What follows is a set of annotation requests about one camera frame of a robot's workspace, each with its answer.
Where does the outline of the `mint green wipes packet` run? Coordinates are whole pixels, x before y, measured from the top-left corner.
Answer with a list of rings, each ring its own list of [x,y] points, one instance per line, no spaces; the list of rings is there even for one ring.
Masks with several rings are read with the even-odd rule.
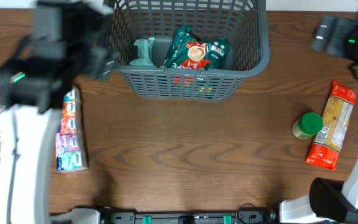
[[[135,40],[133,46],[136,48],[136,56],[133,60],[130,61],[130,64],[141,66],[154,66],[154,62],[152,60],[152,49],[154,46],[154,41],[154,37]]]

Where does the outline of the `green coffee mix bag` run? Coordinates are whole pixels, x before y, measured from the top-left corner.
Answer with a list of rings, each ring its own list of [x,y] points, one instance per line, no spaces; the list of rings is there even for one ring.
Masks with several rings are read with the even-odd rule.
[[[176,29],[163,66],[191,70],[220,69],[227,57],[230,45],[222,39],[205,42],[190,32],[189,26]]]

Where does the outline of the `Kleenex tissue multipack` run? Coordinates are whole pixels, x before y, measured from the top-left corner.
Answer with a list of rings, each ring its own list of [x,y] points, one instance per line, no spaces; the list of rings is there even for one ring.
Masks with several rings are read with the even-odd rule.
[[[88,168],[82,130],[80,91],[73,86],[63,98],[60,129],[55,135],[58,172],[74,172]]]

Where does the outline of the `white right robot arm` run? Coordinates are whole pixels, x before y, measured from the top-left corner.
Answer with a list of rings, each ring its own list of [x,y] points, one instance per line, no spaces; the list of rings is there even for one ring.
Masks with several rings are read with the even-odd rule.
[[[311,48],[350,60],[347,69],[358,81],[358,17],[324,16]],[[355,162],[348,178],[315,178],[308,194],[280,202],[268,222],[358,223],[358,133],[349,130],[356,99],[354,90],[335,80],[322,115],[308,113],[293,124],[296,137],[313,139],[305,158],[307,164],[334,170],[342,149],[352,153]]]

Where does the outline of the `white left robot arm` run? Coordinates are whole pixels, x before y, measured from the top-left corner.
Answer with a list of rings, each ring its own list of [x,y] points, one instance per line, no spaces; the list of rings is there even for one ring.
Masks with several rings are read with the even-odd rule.
[[[50,159],[64,96],[75,78],[105,80],[118,53],[97,39],[114,9],[93,1],[38,1],[31,34],[0,66],[0,223],[52,223]]]

